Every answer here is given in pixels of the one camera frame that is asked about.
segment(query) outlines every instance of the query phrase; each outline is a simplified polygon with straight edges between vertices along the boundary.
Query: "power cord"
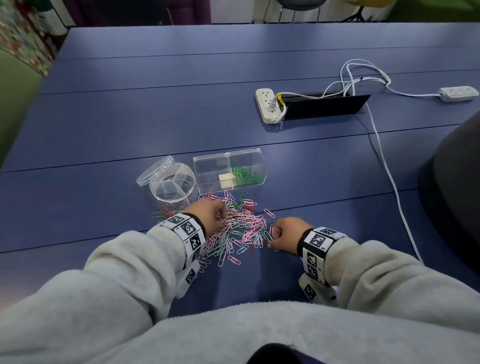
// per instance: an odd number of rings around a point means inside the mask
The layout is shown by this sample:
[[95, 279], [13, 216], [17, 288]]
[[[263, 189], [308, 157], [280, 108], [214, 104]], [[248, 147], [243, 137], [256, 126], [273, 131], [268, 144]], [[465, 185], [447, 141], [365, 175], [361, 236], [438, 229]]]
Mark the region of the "power cord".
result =
[[[361, 62], [365, 62], [365, 63], [355, 63], [354, 61], [361, 61]], [[372, 69], [376, 70], [382, 76], [382, 78], [367, 76], [367, 77], [360, 77], [360, 78], [354, 79], [353, 75], [352, 75], [352, 72], [350, 71], [350, 66], [360, 66], [360, 67], [372, 68]], [[344, 69], [346, 69], [346, 71], [348, 73], [348, 76], [350, 77], [350, 81], [344, 81], [343, 80]], [[274, 123], [278, 123], [279, 121], [281, 121], [284, 118], [284, 116], [287, 112], [287, 106], [285, 105], [285, 102], [282, 100], [282, 95], [300, 96], [300, 97], [305, 97], [305, 98], [309, 98], [309, 99], [321, 99], [321, 98], [324, 98], [324, 97], [336, 96], [336, 95], [340, 95], [340, 94], [343, 94], [343, 96], [346, 96], [348, 90], [351, 88], [352, 89], [352, 95], [355, 96], [355, 84], [358, 83], [358, 82], [362, 82], [362, 81], [379, 82], [379, 83], [383, 84], [384, 87], [386, 87], [388, 90], [390, 90], [390, 91], [392, 91], [396, 94], [403, 95], [403, 96], [408, 96], [408, 97], [440, 97], [441, 96], [441, 94], [413, 95], [413, 94], [405, 94], [403, 92], [395, 91], [392, 88], [390, 88], [390, 84], [392, 83], [392, 80], [390, 79], [390, 77], [384, 71], [382, 71], [380, 68], [378, 68], [377, 66], [375, 66], [374, 64], [372, 64], [372, 63], [370, 63], [366, 60], [362, 60], [360, 58], [354, 58], [352, 60], [349, 60], [349, 61], [345, 62], [344, 65], [342, 66], [342, 68], [340, 70], [340, 81], [332, 82], [325, 89], [324, 93], [320, 97], [295, 94], [295, 93], [292, 93], [292, 92], [279, 92], [279, 93], [277, 93], [277, 95], [272, 100], [270, 105], [272, 105], [273, 108], [276, 108], [277, 100], [278, 100], [280, 102], [280, 104], [283, 106], [283, 109], [282, 109], [282, 112], [281, 112], [280, 116], [275, 120]], [[332, 85], [335, 85], [335, 84], [338, 84], [338, 83], [342, 84], [342, 91], [326, 95], [326, 92], [328, 91], [328, 89]], [[390, 179], [390, 182], [392, 183], [392, 186], [393, 186], [393, 189], [394, 189], [394, 192], [395, 192], [396, 202], [397, 202], [397, 205], [398, 205], [398, 211], [399, 211], [400, 216], [402, 218], [403, 225], [405, 226], [405, 230], [407, 231], [407, 235], [410, 238], [410, 242], [412, 243], [413, 250], [415, 251], [415, 254], [417, 255], [418, 260], [420, 261], [420, 263], [424, 264], [424, 262], [423, 262], [423, 260], [420, 256], [420, 253], [417, 249], [417, 245], [415, 244], [415, 240], [413, 239], [410, 228], [408, 227], [407, 220], [405, 219], [405, 216], [403, 215], [402, 206], [400, 204], [400, 196], [398, 195], [398, 190], [396, 188], [395, 181], [393, 180], [392, 174], [390, 173], [390, 170], [388, 169], [387, 162], [385, 160], [385, 157], [384, 157], [384, 154], [383, 154], [383, 151], [382, 151], [382, 145], [380, 144], [380, 137], [378, 135], [377, 128], [375, 127], [375, 123], [373, 122], [372, 112], [370, 111], [370, 107], [368, 106], [368, 103], [365, 103], [365, 105], [367, 107], [368, 114], [370, 116], [370, 121], [372, 122], [373, 131], [375, 132], [375, 136], [377, 137], [378, 148], [380, 150], [380, 156], [382, 157], [382, 162], [383, 162], [383, 165], [385, 167], [385, 171], [387, 172], [388, 178]]]

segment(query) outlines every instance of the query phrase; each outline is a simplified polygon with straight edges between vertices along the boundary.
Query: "blue table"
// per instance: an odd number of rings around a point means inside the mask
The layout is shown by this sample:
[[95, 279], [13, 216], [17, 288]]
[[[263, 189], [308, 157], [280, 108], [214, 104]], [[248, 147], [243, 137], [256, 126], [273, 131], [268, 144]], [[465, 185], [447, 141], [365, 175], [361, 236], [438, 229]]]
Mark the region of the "blue table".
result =
[[[81, 268], [101, 243], [152, 227], [158, 206], [135, 179], [163, 155], [191, 166], [197, 155], [258, 146], [269, 173], [263, 186], [247, 191], [259, 210], [413, 254], [373, 149], [368, 115], [280, 129], [261, 122], [253, 95], [262, 87], [323, 90], [352, 58], [375, 63], [403, 92], [479, 88], [479, 34], [480, 24], [73, 29], [0, 174], [0, 310], [56, 273]], [[452, 58], [453, 52], [459, 56]], [[480, 278], [431, 226], [416, 190], [420, 167], [480, 100], [401, 97], [376, 83], [359, 84], [357, 93], [372, 94], [385, 157], [426, 265], [480, 290]], [[321, 178], [325, 170], [327, 179]], [[297, 257], [257, 249], [241, 261], [212, 264], [171, 315], [304, 300]]]

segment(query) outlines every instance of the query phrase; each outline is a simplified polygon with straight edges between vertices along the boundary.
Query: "person's arm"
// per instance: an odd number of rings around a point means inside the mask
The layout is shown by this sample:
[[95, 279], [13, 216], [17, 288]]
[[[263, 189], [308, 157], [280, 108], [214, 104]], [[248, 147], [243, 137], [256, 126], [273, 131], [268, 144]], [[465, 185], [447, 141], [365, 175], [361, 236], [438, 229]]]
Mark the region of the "person's arm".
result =
[[[205, 199], [184, 212], [206, 236], [222, 225], [221, 201]], [[185, 247], [171, 230], [126, 232], [99, 246], [83, 270], [58, 274], [0, 315], [0, 362], [84, 363], [142, 335], [168, 315]]]
[[[296, 254], [308, 228], [300, 219], [281, 219], [269, 247]], [[480, 332], [478, 292], [381, 242], [338, 240], [327, 252], [324, 272], [348, 310]]]

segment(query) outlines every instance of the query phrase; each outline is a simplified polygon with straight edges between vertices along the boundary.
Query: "clear plastic container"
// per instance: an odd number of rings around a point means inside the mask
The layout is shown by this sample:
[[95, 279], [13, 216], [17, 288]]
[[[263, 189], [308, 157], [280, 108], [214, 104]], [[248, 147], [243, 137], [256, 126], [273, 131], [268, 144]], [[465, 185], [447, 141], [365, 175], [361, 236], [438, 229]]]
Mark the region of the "clear plastic container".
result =
[[200, 194], [263, 184], [267, 176], [260, 148], [194, 157]]
[[137, 178], [137, 183], [149, 184], [153, 196], [168, 211], [182, 210], [198, 200], [195, 174], [172, 156], [161, 158]]

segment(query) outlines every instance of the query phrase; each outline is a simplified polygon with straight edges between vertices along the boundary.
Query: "electrical outlet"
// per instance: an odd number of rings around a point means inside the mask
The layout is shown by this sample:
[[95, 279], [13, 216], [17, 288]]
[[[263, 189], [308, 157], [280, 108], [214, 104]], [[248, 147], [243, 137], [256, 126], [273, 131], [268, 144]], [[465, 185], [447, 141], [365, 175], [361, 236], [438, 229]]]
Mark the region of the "electrical outlet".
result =
[[276, 103], [275, 110], [269, 110], [268, 106], [274, 99], [275, 94], [270, 88], [259, 88], [255, 91], [255, 99], [257, 100], [258, 109], [262, 115], [262, 120], [265, 124], [273, 124], [282, 113], [280, 105]]
[[479, 92], [471, 86], [443, 87], [438, 93], [440, 100], [445, 102], [470, 101], [479, 95]]

